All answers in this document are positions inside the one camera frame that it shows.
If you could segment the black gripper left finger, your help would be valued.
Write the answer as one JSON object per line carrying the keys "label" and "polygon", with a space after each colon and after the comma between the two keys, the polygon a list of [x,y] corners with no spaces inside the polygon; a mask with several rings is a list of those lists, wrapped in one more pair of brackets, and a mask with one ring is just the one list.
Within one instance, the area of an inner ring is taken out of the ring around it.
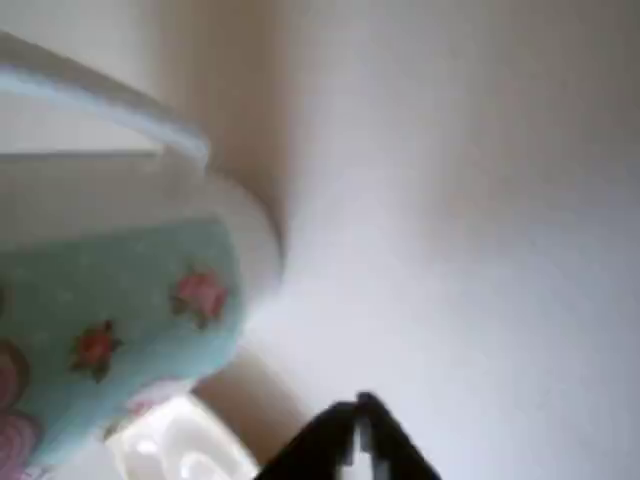
{"label": "black gripper left finger", "polygon": [[352,451],[354,401],[339,401],[312,418],[258,473],[259,480],[330,480]]}

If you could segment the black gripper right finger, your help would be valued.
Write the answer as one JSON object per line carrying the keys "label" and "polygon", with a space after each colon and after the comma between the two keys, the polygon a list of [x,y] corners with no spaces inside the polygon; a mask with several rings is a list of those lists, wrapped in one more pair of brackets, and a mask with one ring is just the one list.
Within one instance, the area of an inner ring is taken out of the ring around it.
{"label": "black gripper right finger", "polygon": [[372,478],[440,480],[385,404],[371,392],[356,399],[360,450],[369,455]]}

